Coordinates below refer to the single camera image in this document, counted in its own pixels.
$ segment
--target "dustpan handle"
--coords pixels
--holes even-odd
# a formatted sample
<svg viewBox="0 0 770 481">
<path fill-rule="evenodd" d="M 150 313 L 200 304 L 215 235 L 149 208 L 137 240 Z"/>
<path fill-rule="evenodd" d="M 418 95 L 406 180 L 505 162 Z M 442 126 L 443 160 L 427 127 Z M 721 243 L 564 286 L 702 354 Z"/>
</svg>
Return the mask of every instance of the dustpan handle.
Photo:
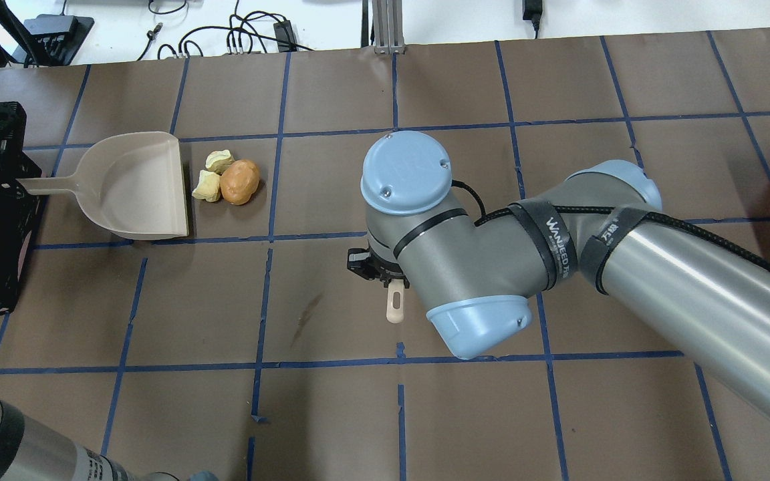
<svg viewBox="0 0 770 481">
<path fill-rule="evenodd" d="M 31 195 L 67 194 L 76 191 L 73 176 L 17 179 Z"/>
</svg>

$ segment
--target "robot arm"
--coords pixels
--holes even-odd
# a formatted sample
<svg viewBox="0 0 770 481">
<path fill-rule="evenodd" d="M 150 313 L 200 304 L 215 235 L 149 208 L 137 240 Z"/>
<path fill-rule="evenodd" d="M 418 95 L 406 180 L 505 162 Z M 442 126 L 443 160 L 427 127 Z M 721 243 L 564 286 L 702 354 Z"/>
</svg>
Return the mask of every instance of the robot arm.
<svg viewBox="0 0 770 481">
<path fill-rule="evenodd" d="M 658 189 L 638 167 L 603 162 L 478 225 L 451 183 L 431 137 L 377 141 L 361 179 L 369 249 L 352 250 L 348 268 L 386 285 L 409 280 L 455 356 L 524 329 L 528 298 L 581 271 L 770 417 L 770 272 L 657 222 Z"/>
</svg>

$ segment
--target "grid of blue tape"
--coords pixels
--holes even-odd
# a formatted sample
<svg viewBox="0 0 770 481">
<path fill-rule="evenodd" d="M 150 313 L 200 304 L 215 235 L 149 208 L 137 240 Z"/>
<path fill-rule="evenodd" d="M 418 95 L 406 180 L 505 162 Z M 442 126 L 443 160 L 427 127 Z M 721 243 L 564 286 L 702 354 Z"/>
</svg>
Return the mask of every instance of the grid of blue tape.
<svg viewBox="0 0 770 481">
<path fill-rule="evenodd" d="M 715 39 L 712 33 L 708 33 L 710 45 L 715 53 L 721 71 L 724 74 L 727 81 L 727 87 L 730 89 L 733 95 L 733 100 L 736 103 L 737 112 L 728 112 L 720 114 L 705 114 L 705 115 L 681 115 L 681 116 L 629 116 L 626 101 L 624 101 L 623 93 L 620 89 L 620 82 L 618 82 L 616 69 L 614 68 L 614 60 L 612 60 L 611 53 L 608 49 L 607 43 L 604 37 L 600 37 L 602 42 L 602 49 L 605 54 L 605 58 L 608 63 L 608 68 L 611 73 L 612 81 L 614 82 L 614 88 L 620 101 L 621 112 L 623 116 L 621 118 L 588 118 L 588 119 L 565 119 L 565 120 L 549 120 L 549 121 L 534 121 L 534 122 L 517 122 L 513 117 L 513 104 L 511 104 L 510 90 L 507 82 L 507 71 L 505 71 L 505 63 L 503 55 L 501 53 L 500 43 L 495 42 L 495 53 L 498 57 L 498 64 L 501 70 L 501 82 L 503 85 L 503 91 L 505 94 L 505 103 L 507 104 L 507 118 L 508 122 L 487 123 L 487 124 L 463 124 L 463 125 L 440 125 L 440 126 L 414 126 L 414 127 L 402 127 L 402 129 L 412 129 L 421 131 L 433 131 L 433 130 L 456 130 L 456 129 L 473 129 L 473 128 L 509 128 L 511 133 L 511 142 L 513 143 L 513 157 L 515 159 L 515 171 L 517 175 L 517 182 L 519 183 L 519 194 L 522 198 L 525 198 L 525 183 L 523 182 L 521 172 L 521 162 L 519 158 L 519 143 L 516 137 L 516 127 L 536 126 L 536 125 L 554 125 L 554 124 L 568 124 L 568 123 L 596 123 L 596 122 L 624 122 L 629 133 L 630 141 L 632 141 L 632 148 L 635 150 L 636 161 L 643 167 L 641 152 L 636 148 L 635 134 L 632 128 L 632 122 L 650 122 L 660 120 L 684 120 L 684 119 L 709 119 L 709 118 L 740 118 L 745 123 L 745 129 L 751 137 L 751 143 L 755 147 L 758 159 L 761 162 L 763 170 L 766 172 L 768 179 L 770 180 L 770 167 L 768 166 L 765 156 L 760 149 L 757 138 L 753 133 L 753 129 L 749 124 L 748 118 L 752 116 L 770 116 L 770 112 L 746 112 L 739 100 L 739 96 L 731 81 L 730 74 L 727 72 L 727 68 L 724 65 L 724 61 L 721 58 L 721 53 L 715 43 Z M 290 73 L 291 66 L 291 54 L 287 54 L 283 86 L 281 89 L 281 107 L 279 115 L 279 124 L 276 134 L 258 134 L 258 135 L 233 135 L 222 137 L 198 137 L 180 139 L 181 142 L 205 142 L 214 140 L 246 140 L 246 139 L 275 139 L 276 151 L 275 151 L 275 176 L 273 176 L 272 182 L 272 198 L 269 205 L 269 234 L 266 236 L 254 236 L 254 237 L 227 237 L 227 238 L 184 238 L 183 240 L 164 240 L 157 241 L 156 245 L 173 245 L 180 243 L 245 243 L 245 241 L 268 241 L 269 243 L 276 243 L 276 241 L 293 241 L 303 240 L 304 238 L 340 238 L 340 237 L 361 237 L 365 232 L 319 232 L 319 234 L 293 234 L 293 235 L 275 235 L 275 202 L 276 191 L 280 176 L 281 165 L 281 143 L 284 138 L 289 137 L 309 137 L 309 136 L 321 136 L 321 135 L 349 135 L 349 134 L 375 134 L 385 131 L 391 131 L 393 129 L 401 129 L 398 125 L 398 102 L 397 102 L 397 67 L 398 57 L 394 55 L 392 58 L 392 94 L 393 94 L 393 126 L 392 128 L 382 129 L 362 129 L 362 130 L 340 130 L 340 131 L 327 131 L 327 132 L 306 132 L 306 133 L 284 133 L 284 115 L 287 103 L 287 79 Z M 188 59 L 184 61 L 183 73 L 180 79 L 180 89 L 177 95 L 177 101 L 174 107 L 174 115 L 169 128 L 169 132 L 174 133 L 177 118 L 180 113 L 180 103 L 183 98 L 184 83 L 186 83 L 186 73 L 188 70 Z M 91 144 L 68 144 L 68 137 L 70 131 L 73 128 L 73 122 L 76 118 L 77 110 L 79 109 L 82 96 L 84 94 L 86 84 L 88 84 L 88 76 L 91 73 L 91 66 L 86 67 L 85 75 L 80 86 L 79 94 L 76 98 L 76 104 L 74 104 L 73 112 L 71 113 L 70 120 L 68 121 L 67 130 L 64 134 L 64 138 L 61 140 L 61 144 L 54 146 L 33 146 L 27 147 L 25 150 L 58 150 L 58 156 L 55 161 L 55 167 L 53 174 L 56 173 L 58 166 L 61 162 L 61 156 L 64 150 L 74 148 L 86 148 Z M 720 222 L 770 222 L 770 217 L 731 217 L 725 219 L 688 219 L 693 223 L 720 223 Z M 115 243 L 73 243 L 73 244 L 48 244 L 48 245 L 35 245 L 35 249 L 91 249 L 92 247 L 124 247 L 131 245 L 131 240 L 121 240 Z M 132 336 L 132 329 L 134 328 L 134 320 L 137 317 L 138 311 L 138 299 L 140 298 L 141 288 L 144 282 L 144 274 L 147 269 L 148 259 L 144 258 L 141 262 L 140 273 L 138 274 L 138 280 L 135 287 L 134 298 L 132 299 L 132 310 L 128 326 L 126 327 L 126 336 L 120 353 L 120 362 L 118 365 L 109 366 L 72 366 L 72 367 L 35 367 L 35 368 L 0 368 L 0 375 L 8 374 L 55 374 L 55 373 L 88 373 L 88 372 L 114 372 L 116 373 L 116 383 L 113 391 L 112 402 L 110 403 L 109 415 L 106 423 L 106 429 L 104 433 L 104 441 L 102 452 L 108 449 L 110 436 L 115 420 L 115 411 L 117 405 L 117 399 L 120 393 L 120 384 L 122 383 L 123 375 L 126 372 L 159 372 L 159 371 L 220 371 L 220 369 L 253 369 L 254 371 L 254 386 L 253 386 L 253 399 L 251 400 L 251 414 L 256 416 L 259 413 L 259 396 L 260 396 L 260 379 L 263 369 L 309 369 L 309 368 L 328 368 L 328 367 L 342 367 L 342 366 L 363 366 L 363 365 L 413 365 L 413 363 L 488 363 L 488 362 L 543 362 L 547 366 L 547 380 L 549 396 L 552 408 L 552 417 L 554 432 L 557 441 L 559 465 L 562 478 L 568 480 L 568 468 L 566 465 L 565 457 L 565 442 L 563 438 L 562 429 L 560 427 L 560 413 L 557 402 L 557 392 L 554 381 L 553 363 L 560 360 L 588 360 L 588 359 L 652 359 L 652 358 L 672 358 L 681 357 L 682 354 L 677 350 L 670 351 L 640 351 L 640 352 L 611 352 L 611 353 L 554 353 L 552 351 L 551 343 L 547 332 L 547 319 L 545 316 L 545 309 L 543 304 L 543 296 L 537 296 L 537 305 L 539 311 L 539 321 L 541 326 L 541 336 L 543 336 L 543 353 L 542 354 L 523 354 L 523 355 L 510 355 L 503 357 L 482 356 L 476 359 L 461 360 L 452 357 L 407 357 L 404 354 L 401 355 L 400 348 L 395 353 L 393 358 L 372 358 L 372 359 L 339 359 L 339 360 L 324 360 L 324 361 L 298 361 L 298 362 L 264 362 L 263 361 L 263 344 L 265 343 L 265 334 L 267 326 L 268 308 L 269 308 L 269 276 L 272 265 L 272 249 L 268 250 L 266 265 L 265 265 L 265 281 L 263 282 L 263 298 L 261 305 L 261 320 L 259 340 L 257 340 L 257 359 L 255 362 L 241 362 L 241 363 L 200 363 L 199 365 L 126 365 L 126 354 L 128 354 L 129 341 Z M 0 346 L 4 338 L 6 329 L 8 327 L 9 315 L 5 315 L 0 326 Z M 719 462 L 721 462 L 721 469 L 724 474 L 724 478 L 731 480 L 730 468 L 727 464 L 727 457 L 723 450 L 723 444 L 721 442 L 721 433 L 717 423 L 715 421 L 714 409 L 712 408 L 709 390 L 706 386 L 705 378 L 703 377 L 702 370 L 699 366 L 694 367 L 694 374 L 700 385 L 700 392 L 706 413 L 708 415 L 708 421 L 710 429 L 712 430 L 713 438 L 715 439 L 715 450 L 717 451 Z M 400 438 L 400 479 L 407 479 L 408 473 L 406 471 L 406 394 L 404 393 L 403 384 L 398 384 L 398 438 Z M 248 467 L 248 479 L 251 479 L 253 475 L 254 455 L 255 455 L 255 439 L 249 438 L 248 450 L 247 450 L 247 467 Z"/>
</svg>

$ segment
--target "metal stand leg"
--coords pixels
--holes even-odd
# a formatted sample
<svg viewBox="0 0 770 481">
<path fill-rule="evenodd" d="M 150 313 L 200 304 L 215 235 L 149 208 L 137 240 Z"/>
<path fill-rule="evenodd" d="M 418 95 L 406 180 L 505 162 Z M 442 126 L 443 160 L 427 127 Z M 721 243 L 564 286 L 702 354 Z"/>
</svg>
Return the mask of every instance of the metal stand leg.
<svg viewBox="0 0 770 481">
<path fill-rule="evenodd" d="M 403 0 L 373 0 L 376 53 L 403 53 Z"/>
</svg>

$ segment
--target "white floor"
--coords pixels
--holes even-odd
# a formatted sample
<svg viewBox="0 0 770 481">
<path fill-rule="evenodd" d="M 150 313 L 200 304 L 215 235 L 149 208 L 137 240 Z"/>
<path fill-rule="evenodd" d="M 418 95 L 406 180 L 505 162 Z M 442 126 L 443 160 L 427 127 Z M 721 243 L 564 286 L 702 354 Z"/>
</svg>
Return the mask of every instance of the white floor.
<svg viewBox="0 0 770 481">
<path fill-rule="evenodd" d="M 154 8 L 174 9 L 182 0 L 156 0 Z M 67 13 L 97 21 L 74 63 L 129 61 L 146 45 L 146 32 L 163 28 L 147 58 L 160 43 L 177 45 L 187 31 L 202 25 L 226 25 L 234 0 L 190 0 L 187 9 L 156 16 L 147 0 L 69 0 Z M 20 19 L 58 13 L 62 0 L 10 0 Z M 534 31 L 522 20 L 522 0 L 404 0 L 406 43 L 457 43 L 529 39 Z M 264 9 L 293 22 L 297 40 L 313 49 L 360 46 L 361 0 L 242 0 L 239 12 Z M 270 21 L 257 22 L 272 36 Z M 545 0 L 540 37 L 575 37 L 657 31 L 722 30 L 770 27 L 770 0 Z M 206 55 L 226 52 L 224 31 L 191 37 Z M 0 28 L 0 40 L 12 51 L 15 42 Z M 275 51 L 275 44 L 267 45 Z"/>
</svg>

